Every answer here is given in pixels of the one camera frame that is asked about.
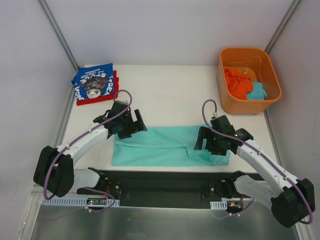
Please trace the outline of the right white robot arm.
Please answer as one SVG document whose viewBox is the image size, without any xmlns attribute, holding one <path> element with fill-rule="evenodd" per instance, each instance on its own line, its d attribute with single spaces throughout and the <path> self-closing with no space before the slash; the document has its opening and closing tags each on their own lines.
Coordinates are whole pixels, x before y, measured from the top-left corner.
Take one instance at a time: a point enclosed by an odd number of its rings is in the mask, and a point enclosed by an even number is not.
<svg viewBox="0 0 320 240">
<path fill-rule="evenodd" d="M 312 223 L 316 208 L 312 182 L 307 178 L 299 179 L 271 160 L 247 130 L 234 129 L 225 115 L 214 117 L 199 128 L 194 148 L 218 156 L 231 151 L 265 181 L 260 183 L 247 173 L 236 171 L 225 180 L 226 198 L 239 194 L 248 196 L 270 209 L 275 219 L 286 228 L 296 223 Z"/>
</svg>

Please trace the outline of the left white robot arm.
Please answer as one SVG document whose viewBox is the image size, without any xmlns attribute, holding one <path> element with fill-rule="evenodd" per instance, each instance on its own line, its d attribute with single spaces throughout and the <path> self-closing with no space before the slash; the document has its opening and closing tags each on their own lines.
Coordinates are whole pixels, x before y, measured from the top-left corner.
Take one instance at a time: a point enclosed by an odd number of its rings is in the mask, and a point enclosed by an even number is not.
<svg viewBox="0 0 320 240">
<path fill-rule="evenodd" d="M 126 139 L 146 130 L 140 110 L 131 111 L 128 103 L 116 100 L 111 109 L 96 117 L 78 137 L 56 147 L 44 147 L 33 181 L 43 187 L 46 200 L 61 198 L 71 190 L 84 188 L 89 188 L 96 195 L 102 194 L 106 188 L 102 173 L 93 167 L 75 170 L 75 164 L 96 145 L 113 135 Z"/>
</svg>

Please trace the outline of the teal t shirt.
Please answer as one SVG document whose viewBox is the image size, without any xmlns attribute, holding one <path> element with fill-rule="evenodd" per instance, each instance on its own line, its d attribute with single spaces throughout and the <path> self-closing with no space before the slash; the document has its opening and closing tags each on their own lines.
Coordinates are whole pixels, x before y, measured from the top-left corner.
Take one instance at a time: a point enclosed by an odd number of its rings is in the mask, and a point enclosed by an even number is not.
<svg viewBox="0 0 320 240">
<path fill-rule="evenodd" d="M 213 155 L 194 150 L 200 126 L 158 126 L 114 139 L 111 164 L 120 167 L 204 167 L 227 166 L 230 153 Z"/>
</svg>

